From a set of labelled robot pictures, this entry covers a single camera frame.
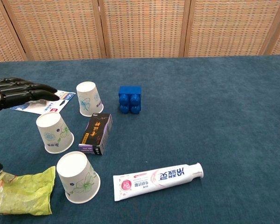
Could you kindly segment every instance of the robot finger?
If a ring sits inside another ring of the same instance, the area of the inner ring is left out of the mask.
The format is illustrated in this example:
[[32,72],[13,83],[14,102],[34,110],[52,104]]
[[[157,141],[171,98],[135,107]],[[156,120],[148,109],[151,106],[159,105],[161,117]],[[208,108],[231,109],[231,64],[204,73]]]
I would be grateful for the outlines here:
[[23,81],[14,81],[14,82],[8,82],[8,83],[0,83],[0,89],[5,88],[5,87],[25,85],[25,84],[32,84],[32,82],[28,82],[26,80],[23,80]]
[[29,91],[29,90],[45,90],[51,93],[56,93],[57,89],[45,85],[45,84],[25,84],[25,85],[16,85],[16,86],[9,86],[9,87],[3,87],[0,88],[1,94],[7,94],[12,92],[21,92],[21,91]]
[[25,81],[24,79],[21,78],[1,78],[0,83],[10,83],[10,82],[15,82],[15,81]]
[[57,101],[59,100],[59,97],[54,93],[45,90],[30,90],[2,94],[2,100],[0,101],[0,110],[7,109],[13,106],[19,106],[31,100],[40,99]]

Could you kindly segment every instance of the green plastic bag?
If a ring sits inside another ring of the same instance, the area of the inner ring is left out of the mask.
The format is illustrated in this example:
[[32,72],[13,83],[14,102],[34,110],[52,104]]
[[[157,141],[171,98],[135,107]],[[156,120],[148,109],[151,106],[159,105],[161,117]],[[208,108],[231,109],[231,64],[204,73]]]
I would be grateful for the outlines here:
[[0,215],[51,215],[50,195],[56,167],[43,173],[15,176],[0,172]]

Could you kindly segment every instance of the teal tablecloth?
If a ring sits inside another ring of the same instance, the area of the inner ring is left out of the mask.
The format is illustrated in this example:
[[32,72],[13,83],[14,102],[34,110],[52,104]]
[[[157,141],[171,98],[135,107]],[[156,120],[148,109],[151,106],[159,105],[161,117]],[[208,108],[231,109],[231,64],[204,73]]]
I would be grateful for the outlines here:
[[[280,56],[104,59],[0,63],[0,78],[20,77],[76,91],[97,84],[113,127],[103,156],[88,155],[98,194],[72,204],[56,176],[50,216],[0,216],[0,223],[280,224]],[[121,85],[142,86],[139,115],[121,114]],[[78,150],[88,118],[77,96],[61,111]],[[4,171],[40,173],[48,154],[37,114],[0,112]],[[204,178],[114,202],[113,175],[200,162]]]

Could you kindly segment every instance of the blue toy block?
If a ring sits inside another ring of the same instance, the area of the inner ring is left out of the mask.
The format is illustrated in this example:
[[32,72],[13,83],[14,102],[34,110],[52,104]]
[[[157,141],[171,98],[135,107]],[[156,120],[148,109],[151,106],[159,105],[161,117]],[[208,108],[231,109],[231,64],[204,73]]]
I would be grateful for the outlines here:
[[139,113],[141,110],[141,86],[121,86],[118,92],[122,113]]

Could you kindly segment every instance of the black cardboard box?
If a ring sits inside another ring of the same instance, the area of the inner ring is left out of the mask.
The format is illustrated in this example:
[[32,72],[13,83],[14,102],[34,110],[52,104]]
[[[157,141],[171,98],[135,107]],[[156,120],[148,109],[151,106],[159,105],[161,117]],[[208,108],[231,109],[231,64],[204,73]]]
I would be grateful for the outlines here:
[[86,154],[102,155],[112,127],[109,113],[94,113],[88,122],[79,150]]

